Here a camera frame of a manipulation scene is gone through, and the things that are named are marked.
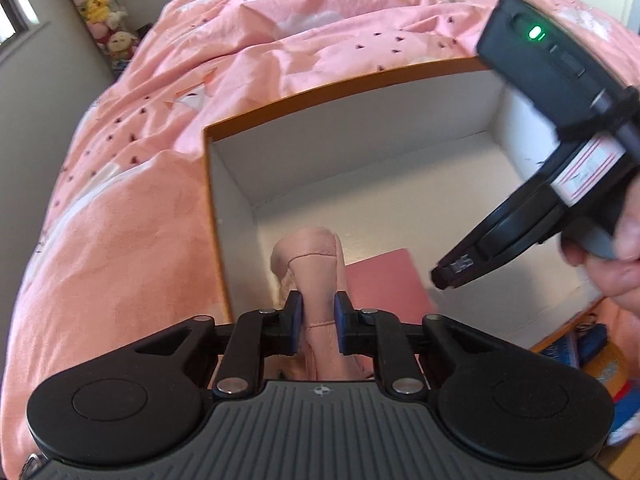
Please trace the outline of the person's right hand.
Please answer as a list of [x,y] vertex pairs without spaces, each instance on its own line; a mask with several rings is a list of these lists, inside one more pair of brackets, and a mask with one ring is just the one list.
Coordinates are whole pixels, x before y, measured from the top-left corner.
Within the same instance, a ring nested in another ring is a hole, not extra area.
[[624,206],[613,238],[615,259],[586,252],[565,236],[561,252],[570,266],[582,266],[590,281],[620,308],[639,316],[640,307],[640,185],[639,177],[627,188]]

